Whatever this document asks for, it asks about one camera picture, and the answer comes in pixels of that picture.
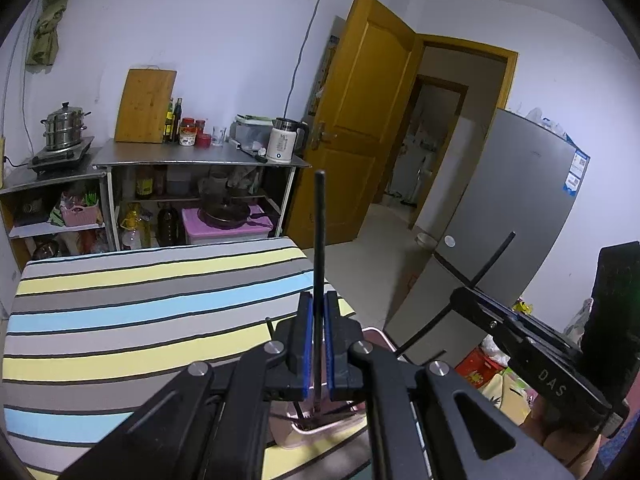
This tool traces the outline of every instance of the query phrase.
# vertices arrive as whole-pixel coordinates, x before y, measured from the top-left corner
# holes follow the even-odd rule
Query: frying pan
[[[236,229],[245,224],[262,225],[251,222],[251,219],[269,216],[267,213],[251,213],[249,205],[245,202],[221,202],[215,203],[203,200],[198,211],[198,218],[209,227],[218,229]]]

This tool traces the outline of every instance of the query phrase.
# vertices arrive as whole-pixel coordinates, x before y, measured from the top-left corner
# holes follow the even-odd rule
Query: pink lid
[[[251,214],[263,213],[262,208],[258,205],[249,206]],[[190,209],[182,210],[182,222],[184,223],[184,229],[190,238],[215,238],[229,235],[240,234],[254,234],[265,233],[273,229],[273,224],[269,217],[263,216],[260,218],[250,219],[251,223],[260,225],[244,224],[235,229],[218,229],[217,227],[209,227],[202,220],[198,218],[198,208],[193,207]]]

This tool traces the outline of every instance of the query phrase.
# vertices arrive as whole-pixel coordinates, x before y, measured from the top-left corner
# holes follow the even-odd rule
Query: gray refrigerator
[[[589,164],[571,139],[497,110],[476,170],[433,255],[385,326],[405,343],[471,282],[505,240],[504,252],[478,288],[505,306],[515,303],[558,238]],[[447,314],[406,356],[421,364],[445,351],[455,366],[485,334],[455,312]]]

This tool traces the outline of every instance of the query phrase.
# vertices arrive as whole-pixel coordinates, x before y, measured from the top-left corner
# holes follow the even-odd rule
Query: silver screw
[[[444,361],[434,361],[429,364],[429,370],[434,375],[444,377],[449,373],[449,365]]]
[[[263,348],[267,354],[278,355],[284,350],[284,345],[280,341],[267,341]]]
[[[367,355],[373,352],[373,345],[369,341],[356,341],[351,348],[358,354]]]
[[[189,365],[187,371],[194,377],[202,377],[209,371],[209,365],[204,361],[196,361]]]

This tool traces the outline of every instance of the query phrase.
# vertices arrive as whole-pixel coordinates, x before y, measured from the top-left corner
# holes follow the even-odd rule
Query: green curtain
[[[42,0],[42,13],[33,31],[27,65],[53,65],[58,54],[56,28],[66,10],[68,0]]]

